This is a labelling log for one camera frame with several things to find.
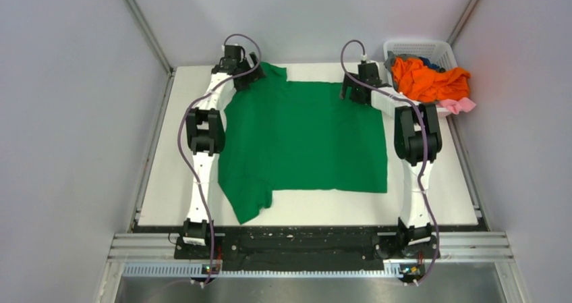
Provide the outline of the green t-shirt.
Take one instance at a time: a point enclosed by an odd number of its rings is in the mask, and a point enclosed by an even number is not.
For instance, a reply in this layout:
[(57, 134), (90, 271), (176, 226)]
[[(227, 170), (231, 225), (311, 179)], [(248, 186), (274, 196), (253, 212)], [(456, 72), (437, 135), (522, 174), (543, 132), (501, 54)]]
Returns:
[(273, 205), (279, 190), (384, 194), (388, 155), (382, 113), (340, 98), (334, 82), (296, 82), (262, 63), (265, 76), (225, 109), (219, 185), (239, 223)]

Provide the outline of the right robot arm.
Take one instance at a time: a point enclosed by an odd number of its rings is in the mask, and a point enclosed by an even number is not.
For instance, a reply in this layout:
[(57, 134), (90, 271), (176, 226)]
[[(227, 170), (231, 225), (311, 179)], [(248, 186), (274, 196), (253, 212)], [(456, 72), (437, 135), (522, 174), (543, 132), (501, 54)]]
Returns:
[(442, 149), (436, 106), (419, 103), (382, 83), (376, 62), (362, 59), (357, 72), (345, 71), (341, 98), (377, 109), (394, 120), (394, 149), (403, 164), (403, 204), (395, 247), (415, 256), (431, 241), (434, 215), (428, 207), (432, 164)]

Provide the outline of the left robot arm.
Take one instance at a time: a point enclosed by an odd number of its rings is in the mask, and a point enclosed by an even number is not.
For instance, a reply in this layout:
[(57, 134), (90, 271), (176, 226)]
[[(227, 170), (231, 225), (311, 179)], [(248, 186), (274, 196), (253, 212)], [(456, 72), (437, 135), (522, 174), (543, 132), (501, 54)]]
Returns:
[(200, 258), (212, 256), (217, 247), (210, 230), (212, 215), (208, 197), (212, 187), (217, 185), (216, 164), (226, 143), (224, 110), (237, 92), (247, 90), (251, 83), (263, 77), (265, 73), (254, 52), (247, 55), (238, 44), (223, 45), (223, 56), (211, 70), (204, 95), (191, 102), (179, 127), (177, 137), (186, 135), (192, 158), (185, 156), (181, 140), (177, 141), (177, 146), (194, 177), (191, 204), (181, 238)]

